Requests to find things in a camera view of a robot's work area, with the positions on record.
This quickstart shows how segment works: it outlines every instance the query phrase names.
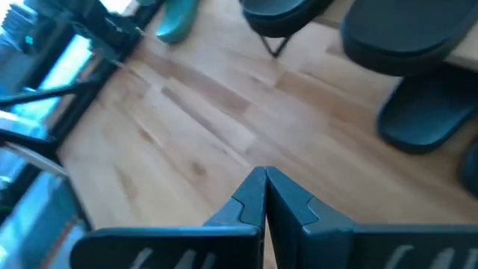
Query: chair leg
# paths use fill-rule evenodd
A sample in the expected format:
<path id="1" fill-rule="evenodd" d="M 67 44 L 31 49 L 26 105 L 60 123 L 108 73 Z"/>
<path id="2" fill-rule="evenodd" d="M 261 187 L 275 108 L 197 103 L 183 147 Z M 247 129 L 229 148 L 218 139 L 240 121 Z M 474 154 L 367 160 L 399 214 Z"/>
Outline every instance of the chair leg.
<path id="1" fill-rule="evenodd" d="M 273 51 L 271 48 L 270 48 L 270 45 L 269 43 L 267 42 L 267 40 L 265 39 L 265 37 L 263 36 L 259 36 L 261 37 L 261 40 L 262 40 L 262 43 L 264 44 L 264 46 L 266 47 L 267 49 L 267 52 L 269 52 L 269 54 L 272 55 L 272 57 L 274 58 L 277 58 L 278 56 L 280 56 L 280 54 L 282 53 L 282 51 L 284 50 L 285 46 L 287 45 L 287 43 L 289 42 L 289 40 L 291 39 L 291 36 L 288 36 L 288 37 L 285 37 L 282 42 L 279 44 L 279 46 L 277 47 L 277 49 L 275 51 Z"/>

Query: teal object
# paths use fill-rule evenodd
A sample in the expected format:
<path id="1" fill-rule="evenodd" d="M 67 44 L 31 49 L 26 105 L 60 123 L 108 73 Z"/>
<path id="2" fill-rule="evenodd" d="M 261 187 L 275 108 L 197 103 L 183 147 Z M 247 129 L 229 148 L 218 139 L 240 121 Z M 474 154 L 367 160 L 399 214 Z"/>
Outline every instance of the teal object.
<path id="1" fill-rule="evenodd" d="M 186 38 L 193 26 L 199 0 L 166 0 L 164 18 L 156 36 L 163 42 L 174 44 Z"/>
<path id="2" fill-rule="evenodd" d="M 149 6 L 156 3 L 156 0 L 136 0 L 140 5 Z"/>

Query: glass pane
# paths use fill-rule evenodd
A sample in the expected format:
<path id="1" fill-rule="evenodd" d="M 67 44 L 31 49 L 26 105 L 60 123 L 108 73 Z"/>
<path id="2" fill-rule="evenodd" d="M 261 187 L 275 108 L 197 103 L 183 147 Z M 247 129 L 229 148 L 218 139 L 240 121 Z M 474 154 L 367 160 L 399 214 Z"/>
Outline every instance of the glass pane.
<path id="1" fill-rule="evenodd" d="M 69 268 L 86 231 L 76 205 L 65 179 L 41 173 L 0 227 L 0 268 Z"/>
<path id="2" fill-rule="evenodd" d="M 23 0 L 0 1 L 0 96 L 9 95 L 35 60 L 26 53 L 25 37 L 37 22 L 36 12 Z"/>
<path id="3" fill-rule="evenodd" d="M 12 4 L 17 4 L 19 7 L 28 10 L 28 12 L 34 13 L 38 11 L 38 20 L 36 23 L 41 22 L 42 13 L 51 12 L 44 4 L 42 0 L 7 0 L 1 1 L 0 4 L 0 21 L 9 18 L 12 12 Z M 106 8 L 111 12 L 122 13 L 130 4 L 131 0 L 101 0 Z M 0 28 L 1 33 L 5 33 L 3 28 Z M 22 87 L 21 90 L 15 89 L 17 81 L 21 81 L 21 74 L 10 74 L 13 72 L 12 68 L 6 68 L 12 66 L 12 62 L 20 62 L 20 64 L 27 66 L 30 58 L 34 58 L 35 54 L 28 54 L 18 49 L 15 46 L 9 44 L 10 53 L 9 59 L 4 62 L 3 70 L 1 65 L 1 47 L 0 47 L 0 96 L 10 96 L 18 92 L 34 91 L 34 89 L 28 89 Z M 72 83 L 78 73 L 83 69 L 84 65 L 90 59 L 92 53 L 89 51 L 90 41 L 82 36 L 76 35 L 73 37 L 71 43 L 67 46 L 63 54 L 59 57 L 56 64 L 52 67 L 49 74 L 43 80 L 38 90 L 47 90 L 51 87 L 58 87 L 68 85 Z M 43 138 L 48 134 L 48 127 L 44 124 L 46 119 L 60 103 L 61 98 L 50 98 L 38 102 L 29 102 L 26 104 L 15 105 L 12 108 L 0 111 L 0 129 L 9 130 L 12 132 L 20 133 L 22 135 L 28 135 L 31 137 Z M 19 172 L 24 166 L 24 163 L 10 152 L 0 149 L 0 177 L 4 176 L 10 181 L 11 178 Z"/>

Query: wood grain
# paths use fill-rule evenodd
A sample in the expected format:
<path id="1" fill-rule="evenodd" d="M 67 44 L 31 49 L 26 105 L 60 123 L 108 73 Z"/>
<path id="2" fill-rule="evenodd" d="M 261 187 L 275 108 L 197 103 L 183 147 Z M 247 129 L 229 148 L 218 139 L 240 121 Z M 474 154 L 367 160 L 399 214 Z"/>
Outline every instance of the wood grain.
<path id="1" fill-rule="evenodd" d="M 238 5 L 204 0 L 177 46 L 143 40 L 63 145 L 95 227 L 199 226 L 259 165 L 357 221 L 478 221 L 456 178 L 476 123 L 431 154 L 401 153 L 375 134 L 396 78 L 348 61 L 316 23 L 273 60 Z"/>

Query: chair seat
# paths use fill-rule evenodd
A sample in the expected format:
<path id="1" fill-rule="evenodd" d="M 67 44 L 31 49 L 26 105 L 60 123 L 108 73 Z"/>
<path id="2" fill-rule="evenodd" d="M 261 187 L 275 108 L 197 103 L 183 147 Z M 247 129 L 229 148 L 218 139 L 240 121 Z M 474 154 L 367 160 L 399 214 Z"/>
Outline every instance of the chair seat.
<path id="1" fill-rule="evenodd" d="M 263 37 L 289 37 L 320 15 L 332 0 L 268 0 L 270 10 L 261 4 L 251 4 L 259 0 L 246 0 L 243 14 L 249 26 Z M 282 9 L 273 7 L 279 3 Z"/>
<path id="2" fill-rule="evenodd" d="M 434 150 L 478 111 L 477 82 L 478 74 L 448 64 L 405 77 L 379 112 L 378 133 L 404 152 Z"/>
<path id="3" fill-rule="evenodd" d="M 443 60 L 477 19 L 477 0 L 356 0 L 341 34 L 357 64 L 413 75 Z"/>
<path id="4" fill-rule="evenodd" d="M 250 16 L 262 19 L 278 19 L 293 13 L 306 0 L 244 0 L 242 7 Z"/>

